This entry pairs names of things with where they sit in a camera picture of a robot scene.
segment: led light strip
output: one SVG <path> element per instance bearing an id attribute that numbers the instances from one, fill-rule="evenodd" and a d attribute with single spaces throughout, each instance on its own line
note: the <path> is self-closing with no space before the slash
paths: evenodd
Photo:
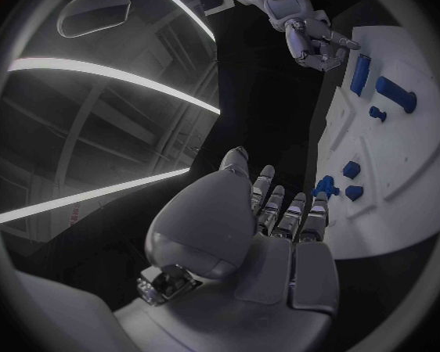
<path id="1" fill-rule="evenodd" d="M 207 26 L 205 26 L 205 23 L 202 22 L 202 20 L 194 14 L 192 10 L 190 10 L 186 4 L 184 4 L 181 0 L 172 0 L 179 8 L 181 8 L 184 12 L 186 12 L 189 17 L 191 17 L 196 23 L 202 27 L 202 29 L 207 33 L 209 37 L 212 38 L 212 41 L 215 41 L 214 33 L 212 33 Z"/>
<path id="2" fill-rule="evenodd" d="M 75 72 L 83 72 L 90 74 L 98 74 L 99 76 L 111 77 L 121 81 L 127 81 L 132 84 L 139 84 L 147 88 L 152 88 L 159 92 L 163 92 L 168 95 L 172 95 L 176 98 L 185 100 L 186 102 L 195 104 L 196 106 L 205 108 L 211 112 L 220 114 L 220 110 L 205 102 L 200 101 L 190 95 L 183 92 L 179 92 L 173 88 L 169 88 L 164 84 L 151 81 L 147 78 L 137 76 L 135 74 L 127 73 L 122 70 L 109 68 L 108 66 L 102 66 L 97 64 L 85 63 L 83 61 L 69 60 L 69 59 L 54 59 L 46 57 L 34 57 L 26 59 L 17 59 L 11 63 L 8 71 L 23 70 L 23 69 L 57 69 L 57 70 L 73 70 Z"/>
<path id="3" fill-rule="evenodd" d="M 89 192 L 75 194 L 74 196 L 54 199 L 52 201 L 39 203 L 38 205 L 28 206 L 22 209 L 9 211 L 8 213 L 0 214 L 0 224 L 6 223 L 7 221 L 14 221 L 15 219 L 20 219 L 21 217 L 28 217 L 30 215 L 43 213 L 44 211 L 53 210 L 58 207 L 71 205 L 72 203 L 86 201 L 87 199 L 105 196 L 106 194 L 120 192 L 121 190 L 149 184 L 150 182 L 164 180 L 165 178 L 172 178 L 174 176 L 179 176 L 180 174 L 185 174 L 188 171 L 189 168 L 185 168 L 183 170 L 172 171 L 166 174 L 157 174 L 155 176 L 150 176 L 149 178 L 141 178 L 139 180 L 123 182 L 122 184 L 107 186 L 106 188 L 96 189 Z"/>

